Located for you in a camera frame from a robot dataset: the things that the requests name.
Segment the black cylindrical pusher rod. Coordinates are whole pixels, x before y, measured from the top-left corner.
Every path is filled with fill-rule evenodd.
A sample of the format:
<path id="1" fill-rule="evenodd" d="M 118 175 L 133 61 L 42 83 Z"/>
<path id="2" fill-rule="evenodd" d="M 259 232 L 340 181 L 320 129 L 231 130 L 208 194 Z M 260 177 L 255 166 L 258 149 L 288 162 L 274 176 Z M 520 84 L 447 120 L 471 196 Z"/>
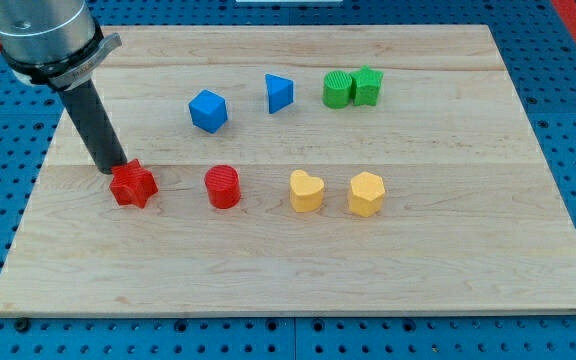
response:
<path id="1" fill-rule="evenodd" d="M 59 93 L 91 159 L 103 174 L 123 166 L 127 157 L 92 80 Z"/>

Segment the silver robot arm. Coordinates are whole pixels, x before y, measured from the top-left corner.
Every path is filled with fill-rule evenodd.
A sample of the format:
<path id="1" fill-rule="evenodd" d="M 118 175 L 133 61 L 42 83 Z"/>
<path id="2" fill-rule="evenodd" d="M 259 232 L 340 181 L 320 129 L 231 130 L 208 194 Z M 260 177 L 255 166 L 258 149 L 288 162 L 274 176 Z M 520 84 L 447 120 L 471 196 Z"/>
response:
<path id="1" fill-rule="evenodd" d="M 119 34 L 103 33 L 85 0 L 0 0 L 2 56 L 22 82 L 57 93 L 103 174 L 127 158 L 92 75 L 121 45 Z"/>

